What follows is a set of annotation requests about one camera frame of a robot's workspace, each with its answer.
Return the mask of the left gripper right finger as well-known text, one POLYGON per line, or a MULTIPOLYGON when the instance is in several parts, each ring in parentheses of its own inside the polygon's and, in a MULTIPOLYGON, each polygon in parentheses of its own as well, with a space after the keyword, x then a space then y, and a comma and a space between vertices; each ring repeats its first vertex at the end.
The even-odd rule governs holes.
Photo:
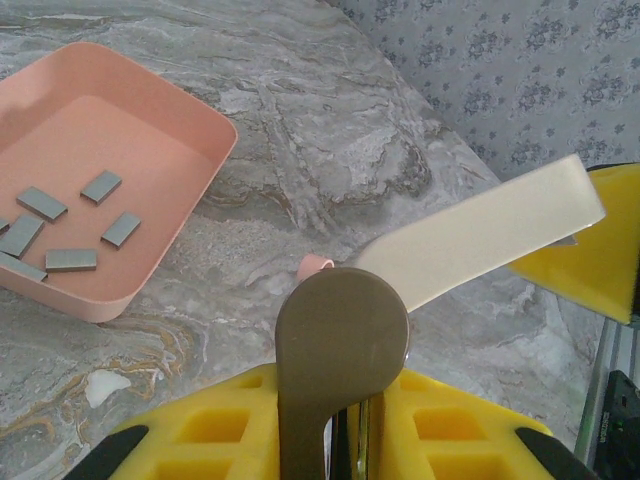
POLYGON ((545 425, 409 369, 373 412, 369 480, 600 480, 545 425))

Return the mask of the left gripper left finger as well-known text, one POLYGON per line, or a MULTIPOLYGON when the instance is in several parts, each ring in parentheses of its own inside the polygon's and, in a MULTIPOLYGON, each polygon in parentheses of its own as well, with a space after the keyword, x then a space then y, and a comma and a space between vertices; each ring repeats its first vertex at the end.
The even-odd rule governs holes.
POLYGON ((279 480, 276 367, 254 367, 127 419, 74 480, 279 480))

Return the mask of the pink cream stapler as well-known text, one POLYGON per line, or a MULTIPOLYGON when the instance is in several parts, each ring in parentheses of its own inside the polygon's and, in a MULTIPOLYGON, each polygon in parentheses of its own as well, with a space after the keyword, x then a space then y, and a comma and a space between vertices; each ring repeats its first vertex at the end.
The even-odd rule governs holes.
POLYGON ((569 155, 370 242, 350 267, 302 281, 276 322, 280 480, 325 480, 324 429, 400 374, 409 314, 600 221, 569 155))

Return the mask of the pink plastic tray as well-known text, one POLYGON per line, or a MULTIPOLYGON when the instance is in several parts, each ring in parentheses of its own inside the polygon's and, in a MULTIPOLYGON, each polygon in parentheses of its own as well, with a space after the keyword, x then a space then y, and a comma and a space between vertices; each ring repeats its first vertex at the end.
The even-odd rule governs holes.
POLYGON ((24 255, 97 251, 91 272, 36 282, 0 267, 0 287, 81 320, 120 315, 150 278, 237 140, 225 116, 129 58, 73 43, 0 81, 0 219, 24 214, 36 187, 68 207, 24 255), (80 196, 104 170, 121 185, 100 205, 80 196), (123 213, 141 220, 120 249, 101 235, 123 213))

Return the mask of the grey staple strip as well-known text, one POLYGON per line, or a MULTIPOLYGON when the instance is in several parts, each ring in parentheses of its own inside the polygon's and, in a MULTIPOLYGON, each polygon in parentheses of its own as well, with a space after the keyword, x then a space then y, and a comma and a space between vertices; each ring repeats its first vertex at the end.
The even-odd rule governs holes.
POLYGON ((103 203, 121 183, 122 179, 120 176, 109 170, 104 170, 81 190, 80 196, 98 206, 103 203))
POLYGON ((139 217, 130 212, 123 212, 101 235, 101 240, 120 249, 140 225, 139 217))
POLYGON ((45 269, 48 273, 95 271, 97 261, 95 249, 49 249, 45 255, 45 269))
POLYGON ((55 223, 68 212, 65 204, 33 186, 20 193, 16 202, 49 223, 55 223))
POLYGON ((45 226, 42 219, 20 215, 0 238, 0 252, 21 259, 45 226))
POLYGON ((46 271, 29 265, 2 251, 0 251, 0 266, 36 282, 42 282, 48 276, 46 271))

